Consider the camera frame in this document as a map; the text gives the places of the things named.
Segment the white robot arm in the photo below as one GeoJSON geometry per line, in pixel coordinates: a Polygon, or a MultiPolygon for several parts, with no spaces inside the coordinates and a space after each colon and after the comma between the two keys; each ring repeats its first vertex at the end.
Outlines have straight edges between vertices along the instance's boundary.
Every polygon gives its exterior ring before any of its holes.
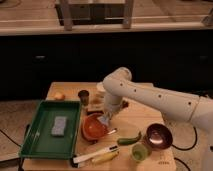
{"type": "Polygon", "coordinates": [[[113,116],[121,110],[123,98],[147,105],[180,121],[206,131],[207,148],[202,159],[202,171],[213,171],[213,99],[157,87],[143,86],[131,81],[131,71],[120,67],[103,79],[104,110],[113,116]]]}

